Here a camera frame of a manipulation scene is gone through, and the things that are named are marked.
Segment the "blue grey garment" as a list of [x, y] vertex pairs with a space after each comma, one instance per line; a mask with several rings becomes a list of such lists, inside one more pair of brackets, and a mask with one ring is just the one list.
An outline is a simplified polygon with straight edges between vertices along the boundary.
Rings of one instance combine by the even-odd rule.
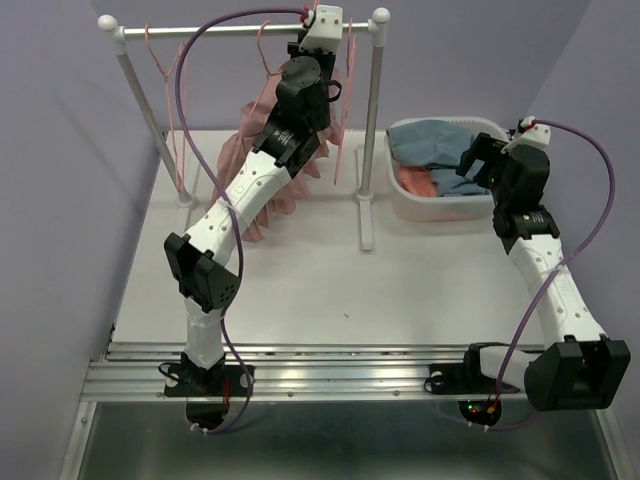
[[476, 138], [465, 129], [448, 123], [420, 121], [393, 127], [387, 133], [400, 167], [421, 167], [429, 171], [439, 197], [489, 193], [455, 173], [461, 155]]

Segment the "salmon pink skirt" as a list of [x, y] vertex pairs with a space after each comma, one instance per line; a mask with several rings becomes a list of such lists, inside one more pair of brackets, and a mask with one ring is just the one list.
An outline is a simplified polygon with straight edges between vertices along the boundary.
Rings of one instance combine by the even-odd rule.
[[411, 195], [424, 198], [438, 196], [436, 184], [433, 182], [430, 172], [421, 167], [401, 166], [396, 178], [399, 185]]

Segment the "pink hanger with blue garment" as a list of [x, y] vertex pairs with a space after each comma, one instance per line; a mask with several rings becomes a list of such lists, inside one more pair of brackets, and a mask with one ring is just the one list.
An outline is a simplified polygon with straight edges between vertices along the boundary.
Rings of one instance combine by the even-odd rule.
[[320, 0], [304, 0], [303, 9], [305, 12], [316, 11], [319, 4], [320, 4]]

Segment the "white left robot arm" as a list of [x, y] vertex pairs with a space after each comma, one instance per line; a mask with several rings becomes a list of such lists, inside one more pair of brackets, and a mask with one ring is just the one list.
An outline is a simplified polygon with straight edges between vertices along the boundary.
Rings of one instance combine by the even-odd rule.
[[289, 43], [290, 58], [276, 76], [275, 103], [265, 123], [256, 126], [235, 176], [227, 185], [216, 181], [218, 196], [204, 216], [164, 242], [189, 315], [177, 376], [199, 393], [213, 393], [222, 384], [221, 321], [242, 277], [227, 269], [231, 255], [243, 252], [243, 234], [266, 223], [270, 210], [290, 208], [296, 177], [312, 174], [315, 159], [326, 153], [332, 104], [341, 95], [333, 76], [338, 46], [304, 38]]

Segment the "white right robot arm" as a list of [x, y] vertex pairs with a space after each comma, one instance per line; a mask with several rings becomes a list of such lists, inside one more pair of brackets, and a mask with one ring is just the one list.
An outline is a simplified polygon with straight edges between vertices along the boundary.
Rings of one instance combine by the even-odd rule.
[[541, 200], [550, 174], [550, 128], [533, 124], [510, 142], [479, 134], [456, 172], [490, 191], [493, 228], [531, 295], [510, 344], [470, 346], [463, 384], [524, 392], [538, 412], [608, 408], [631, 361], [587, 307], [569, 270], [559, 228]]

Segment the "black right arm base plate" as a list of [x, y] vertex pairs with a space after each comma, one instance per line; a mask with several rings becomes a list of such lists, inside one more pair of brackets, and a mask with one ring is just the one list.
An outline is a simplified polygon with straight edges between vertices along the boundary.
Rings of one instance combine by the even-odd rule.
[[462, 363], [432, 363], [423, 383], [434, 395], [485, 395], [496, 393], [495, 380], [473, 371]]

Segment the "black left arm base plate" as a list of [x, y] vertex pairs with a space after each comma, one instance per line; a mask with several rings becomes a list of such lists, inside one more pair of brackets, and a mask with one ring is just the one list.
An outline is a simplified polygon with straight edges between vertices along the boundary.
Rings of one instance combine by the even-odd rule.
[[169, 398], [230, 398], [249, 393], [248, 376], [239, 365], [215, 366], [197, 373], [181, 363], [163, 362], [158, 371], [165, 380], [164, 395]]

